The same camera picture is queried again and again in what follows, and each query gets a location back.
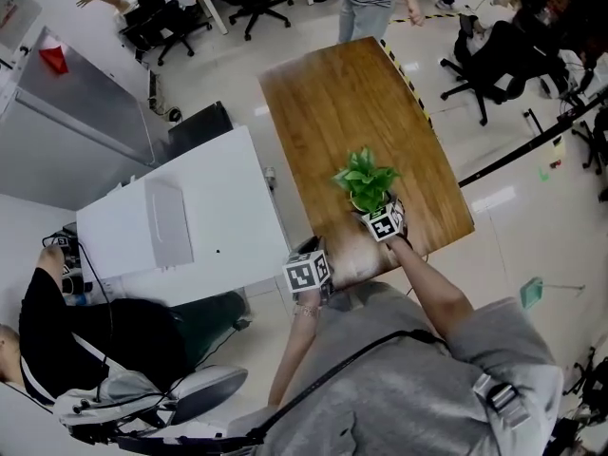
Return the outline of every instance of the green sticky note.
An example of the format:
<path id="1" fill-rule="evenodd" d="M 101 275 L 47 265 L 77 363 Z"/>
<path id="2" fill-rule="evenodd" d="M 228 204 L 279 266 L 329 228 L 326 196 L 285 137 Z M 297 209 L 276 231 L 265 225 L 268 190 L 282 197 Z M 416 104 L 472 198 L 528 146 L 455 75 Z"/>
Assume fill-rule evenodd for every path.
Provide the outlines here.
<path id="1" fill-rule="evenodd" d="M 547 172 L 545 174 L 544 172 L 542 172 L 542 167 L 539 167 L 539 178 L 541 178 L 542 182 L 549 181 L 549 173 Z"/>

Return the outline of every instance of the desk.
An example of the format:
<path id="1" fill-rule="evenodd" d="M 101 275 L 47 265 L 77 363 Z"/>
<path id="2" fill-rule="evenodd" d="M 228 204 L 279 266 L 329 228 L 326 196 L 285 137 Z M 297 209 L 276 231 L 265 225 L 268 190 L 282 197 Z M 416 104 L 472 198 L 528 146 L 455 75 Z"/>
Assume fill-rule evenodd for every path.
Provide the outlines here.
<path id="1" fill-rule="evenodd" d="M 260 82 L 313 231 L 328 241 L 336 288 L 397 266 L 352 218 L 348 198 L 331 181 L 348 151 L 368 145 L 378 165 L 402 174 L 393 190 L 421 255 L 473 231 L 441 145 L 374 39 L 311 52 L 270 69 Z"/>
<path id="2" fill-rule="evenodd" d="M 145 177 L 182 191 L 194 263 L 123 275 L 128 295 L 175 306 L 280 275 L 289 248 L 246 126 Z"/>

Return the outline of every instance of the shoe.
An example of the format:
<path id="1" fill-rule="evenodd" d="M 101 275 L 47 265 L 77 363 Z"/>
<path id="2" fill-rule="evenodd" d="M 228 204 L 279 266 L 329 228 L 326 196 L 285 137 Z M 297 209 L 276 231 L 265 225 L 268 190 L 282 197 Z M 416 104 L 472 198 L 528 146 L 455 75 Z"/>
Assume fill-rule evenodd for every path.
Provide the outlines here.
<path id="1" fill-rule="evenodd" d="M 443 0 L 439 0 L 435 4 L 435 7 L 437 7 L 437 9 L 443 10 L 443 11 L 455 11 L 455 12 L 459 12 L 460 11 L 457 7 L 454 7 L 453 5 L 447 4 Z"/>

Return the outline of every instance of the plant pot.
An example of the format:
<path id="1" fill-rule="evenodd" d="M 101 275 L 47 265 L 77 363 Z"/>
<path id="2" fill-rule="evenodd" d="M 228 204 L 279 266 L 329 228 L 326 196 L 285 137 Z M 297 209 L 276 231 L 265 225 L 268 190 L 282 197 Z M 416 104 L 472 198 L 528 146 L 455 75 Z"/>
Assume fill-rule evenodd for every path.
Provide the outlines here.
<path id="1" fill-rule="evenodd" d="M 380 207 L 378 209 L 380 209 L 382 206 L 385 206 L 387 203 L 390 202 L 390 193 L 384 193 L 384 202 L 380 205 Z M 354 209 L 356 209 L 357 211 L 359 211 L 360 213 L 363 213 L 364 215 L 368 215 L 369 213 L 363 209 L 361 209 L 359 206 L 357 206 L 354 201 L 352 200 L 352 192 L 351 192 L 351 204 L 354 207 Z"/>

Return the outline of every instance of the black cable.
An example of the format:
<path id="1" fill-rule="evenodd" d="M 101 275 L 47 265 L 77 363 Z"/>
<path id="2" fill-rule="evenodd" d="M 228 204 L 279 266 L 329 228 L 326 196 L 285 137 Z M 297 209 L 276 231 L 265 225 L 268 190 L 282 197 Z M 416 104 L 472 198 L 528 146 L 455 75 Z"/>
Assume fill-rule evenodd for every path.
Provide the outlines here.
<path id="1" fill-rule="evenodd" d="M 30 397 L 28 394 L 23 393 L 19 389 L 16 389 L 15 387 L 12 387 L 9 384 L 4 384 L 4 385 L 5 385 L 5 387 L 8 387 L 11 390 L 15 390 L 20 395 L 23 395 L 24 397 L 26 397 L 28 400 L 30 400 L 31 402 L 33 402 L 34 404 L 36 404 L 40 409 L 46 410 L 51 415 L 53 414 L 52 410 L 49 410 L 48 408 L 46 408 L 45 406 L 43 406 L 40 402 L 38 402 L 37 400 L 35 400 L 33 397 Z"/>
<path id="2" fill-rule="evenodd" d="M 370 343 L 365 348 L 359 350 L 354 355 L 348 357 L 343 362 L 334 366 L 332 369 L 326 371 L 323 375 L 316 379 L 312 384 L 310 384 L 307 388 L 299 393 L 294 399 L 292 399 L 288 404 L 280 408 L 273 416 L 271 416 L 266 422 L 264 422 L 261 426 L 255 427 L 251 429 L 245 437 L 251 437 L 256 441 L 257 444 L 261 444 L 264 441 L 264 437 L 274 426 L 279 419 L 281 419 L 287 412 L 297 406 L 300 402 L 302 402 L 306 397 L 308 397 L 311 393 L 317 390 L 319 387 L 327 383 L 330 379 L 332 379 L 336 374 L 345 369 L 348 365 L 352 364 L 358 358 L 363 356 L 365 353 L 377 348 L 380 345 L 383 345 L 387 341 L 391 341 L 391 339 L 398 337 L 410 337 L 415 339 L 416 341 L 420 341 L 421 343 L 426 344 L 434 344 L 440 343 L 447 347 L 447 343 L 445 340 L 438 338 L 433 335 L 431 332 L 424 330 L 413 330 L 413 331 L 397 331 L 387 336 L 384 336 L 373 343 Z"/>
<path id="3" fill-rule="evenodd" d="M 232 331 L 232 332 L 231 332 L 231 333 L 230 333 L 230 334 L 229 334 L 229 335 L 226 337 L 226 339 L 224 339 L 224 340 L 223 340 L 221 343 L 219 343 L 219 344 L 216 346 L 216 348 L 215 348 L 213 351 L 211 351 L 209 354 L 207 354 L 207 355 L 206 355 L 206 356 L 205 356 L 205 357 L 204 357 L 202 360 L 200 360 L 200 361 L 199 361 L 199 362 L 198 362 L 198 363 L 195 365 L 195 369 L 197 369 L 197 368 L 198 368 L 200 365 L 202 365 L 202 364 L 203 364 L 203 363 L 204 363 L 204 362 L 207 360 L 207 358 L 209 358 L 209 356 L 211 356 L 213 353 L 215 353 L 217 350 L 219 350 L 219 348 L 220 348 L 220 347 L 221 347 L 221 346 L 222 346 L 222 345 L 223 345 L 223 344 L 224 344 L 226 341 L 228 341 L 228 340 L 229 340 L 229 339 L 230 339 L 230 338 L 233 336 L 233 334 L 234 334 L 234 333 L 236 333 L 237 331 L 238 331 L 238 330 L 233 330 L 233 331 Z M 132 414 L 132 415 L 136 415 L 136 414 L 143 414 L 143 413 L 145 413 L 145 412 L 148 412 L 148 411 L 153 410 L 153 409 L 155 409 L 156 407 L 158 407 L 158 406 L 161 404 L 161 402 L 162 402 L 162 401 L 163 401 L 163 400 L 164 400 L 164 399 L 167 397 L 167 395 L 168 395 L 170 392 L 172 392 L 173 390 L 175 390 L 177 387 L 179 387 L 179 386 L 180 386 L 180 383 L 181 383 L 181 382 L 183 382 L 183 381 L 184 381 L 184 380 L 185 380 L 185 379 L 186 379 L 186 378 L 187 378 L 189 375 L 190 375 L 190 373 L 188 373 L 188 374 L 184 375 L 184 376 L 183 376 L 183 377 L 180 379 L 180 381 L 179 381 L 177 384 L 175 384 L 173 387 L 170 387 L 170 388 L 169 388 L 169 390 L 168 390 L 168 391 L 166 391 L 166 392 L 165 392 L 165 393 L 162 395 L 161 400 L 159 400 L 159 401 L 158 401 L 156 404 L 154 404 L 152 407 L 150 407 L 150 408 L 145 408 L 144 410 L 142 410 L 142 411 L 140 411 L 140 412 L 136 412 L 135 414 Z M 121 428 L 122 426 L 124 426 L 124 425 L 126 425 L 126 424 L 129 424 L 130 422 L 132 422 L 132 421 L 127 421 L 127 422 L 124 422 L 124 423 L 122 423 L 122 424 L 118 425 L 118 426 L 117 426 L 117 428 Z"/>
<path id="4" fill-rule="evenodd" d="M 221 343 L 219 343 L 219 344 L 218 344 L 218 346 L 217 346 L 217 347 L 216 347 L 216 348 L 215 348 L 213 351 L 211 351 L 211 352 L 210 352 L 210 353 L 209 353 L 207 356 L 205 356 L 205 357 L 204 357 L 202 360 L 200 360 L 200 361 L 199 361 L 199 362 L 196 364 L 195 369 L 197 369 L 197 368 L 198 368 L 200 365 L 202 365 L 202 364 L 203 364 L 205 361 L 207 361 L 207 358 L 209 358 L 209 356 L 211 356 L 213 353 L 215 353 L 217 350 L 219 350 L 219 348 L 221 348 L 221 345 L 223 345 L 223 344 L 224 344 L 226 341 L 228 341 L 228 340 L 229 340 L 229 339 L 232 337 L 232 335 L 233 335 L 234 333 L 236 333 L 237 331 L 238 331 L 238 330 L 234 330 L 234 331 L 232 331 L 232 332 L 231 332 L 231 333 L 230 333 L 230 334 L 229 334 L 229 335 L 226 337 L 226 339 L 224 339 L 224 340 L 223 340 Z"/>

